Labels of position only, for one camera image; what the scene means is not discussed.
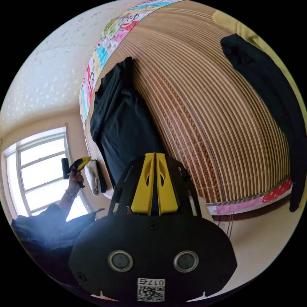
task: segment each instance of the ceiling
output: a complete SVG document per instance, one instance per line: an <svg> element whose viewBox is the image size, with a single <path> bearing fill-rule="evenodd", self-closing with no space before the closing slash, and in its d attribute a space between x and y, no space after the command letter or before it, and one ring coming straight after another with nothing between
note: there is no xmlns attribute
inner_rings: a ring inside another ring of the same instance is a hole
<svg viewBox="0 0 307 307"><path fill-rule="evenodd" d="M0 111L0 137L21 122L78 106L89 58L105 25L141 0L100 5L69 20L44 39L15 76Z"/></svg>

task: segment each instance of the bracelet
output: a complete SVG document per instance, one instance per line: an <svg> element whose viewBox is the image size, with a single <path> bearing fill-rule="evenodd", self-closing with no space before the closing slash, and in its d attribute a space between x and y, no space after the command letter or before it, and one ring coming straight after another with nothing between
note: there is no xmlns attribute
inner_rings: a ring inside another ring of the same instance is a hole
<svg viewBox="0 0 307 307"><path fill-rule="evenodd" d="M71 198L71 199L75 199L77 197L76 196L73 196L73 193L68 193L67 190L65 190L65 193Z"/></svg>

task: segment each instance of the striped mat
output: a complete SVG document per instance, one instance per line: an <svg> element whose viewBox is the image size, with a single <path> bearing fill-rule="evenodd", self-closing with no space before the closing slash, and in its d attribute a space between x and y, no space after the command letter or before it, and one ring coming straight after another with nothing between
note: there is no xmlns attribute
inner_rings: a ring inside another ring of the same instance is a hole
<svg viewBox="0 0 307 307"><path fill-rule="evenodd" d="M286 138L223 55L220 40L232 33L214 23L214 11L185 0L149 14L110 56L94 89L116 63L135 59L135 87L167 152L185 165L207 203L265 193L289 175ZM90 135L93 105L85 137L110 187Z"/></svg>

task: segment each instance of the white wall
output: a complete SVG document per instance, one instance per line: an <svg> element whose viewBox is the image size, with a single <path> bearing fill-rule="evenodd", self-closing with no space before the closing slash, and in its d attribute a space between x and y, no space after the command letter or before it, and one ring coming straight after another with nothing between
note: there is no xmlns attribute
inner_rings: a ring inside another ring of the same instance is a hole
<svg viewBox="0 0 307 307"><path fill-rule="evenodd" d="M291 213L287 203L262 216L234 221L230 241L238 267L226 286L209 297L233 290L262 273L286 246L301 215L299 209ZM227 231L228 222L223 224Z"/></svg>

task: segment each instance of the black jacket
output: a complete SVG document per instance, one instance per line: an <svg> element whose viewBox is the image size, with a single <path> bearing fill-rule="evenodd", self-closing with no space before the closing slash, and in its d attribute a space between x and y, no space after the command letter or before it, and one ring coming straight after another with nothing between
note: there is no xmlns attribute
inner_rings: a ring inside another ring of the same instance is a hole
<svg viewBox="0 0 307 307"><path fill-rule="evenodd" d="M80 287L68 261L78 235L95 222L96 212L66 222L57 204L37 216L18 216L12 228L24 249L40 268L56 281Z"/></svg>
<svg viewBox="0 0 307 307"><path fill-rule="evenodd" d="M126 58L101 79L90 122L113 186L132 160L165 152L146 103L133 86L133 66L132 58Z"/></svg>
<svg viewBox="0 0 307 307"><path fill-rule="evenodd" d="M265 52L237 34L222 38L221 46L233 68L255 89L286 135L294 184L290 211L294 212L299 207L307 175L306 128L297 98L282 71Z"/></svg>

